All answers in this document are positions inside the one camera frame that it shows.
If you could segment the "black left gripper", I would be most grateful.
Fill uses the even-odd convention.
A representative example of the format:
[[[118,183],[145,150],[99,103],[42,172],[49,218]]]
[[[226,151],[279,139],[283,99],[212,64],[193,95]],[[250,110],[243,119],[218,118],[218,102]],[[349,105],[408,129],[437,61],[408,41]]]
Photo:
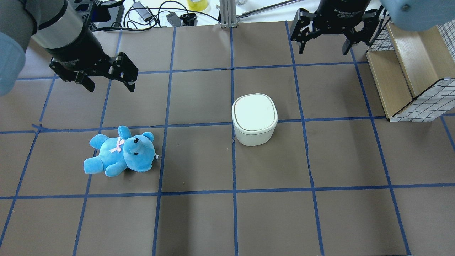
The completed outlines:
[[[50,68],[65,82],[75,82],[94,92],[92,76],[102,76],[120,81],[130,91],[135,91],[139,69],[124,52],[111,57],[104,52],[93,34],[81,34],[65,47],[50,49]]]

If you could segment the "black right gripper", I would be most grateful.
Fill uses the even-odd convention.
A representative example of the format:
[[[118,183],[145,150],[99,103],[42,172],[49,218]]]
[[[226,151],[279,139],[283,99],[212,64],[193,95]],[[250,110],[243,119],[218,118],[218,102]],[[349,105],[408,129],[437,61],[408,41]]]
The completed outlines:
[[[374,35],[382,25],[384,9],[367,10],[370,0],[322,0],[314,13],[298,9],[291,23],[290,39],[297,42],[299,54],[303,54],[306,42],[315,39],[317,34],[344,34],[343,55],[348,54],[353,45],[364,42],[371,45],[379,36]],[[363,23],[360,31],[355,26]]]

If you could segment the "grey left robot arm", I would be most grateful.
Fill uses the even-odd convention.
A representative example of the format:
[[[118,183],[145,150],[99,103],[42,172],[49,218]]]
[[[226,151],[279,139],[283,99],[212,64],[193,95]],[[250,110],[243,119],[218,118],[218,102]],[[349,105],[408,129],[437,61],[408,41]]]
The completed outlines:
[[[109,21],[109,8],[122,4],[122,0],[2,0],[1,95],[13,89],[31,40],[51,55],[50,68],[63,81],[93,92],[91,76],[102,76],[133,92],[138,68],[123,52],[107,55],[91,30],[92,23]]]

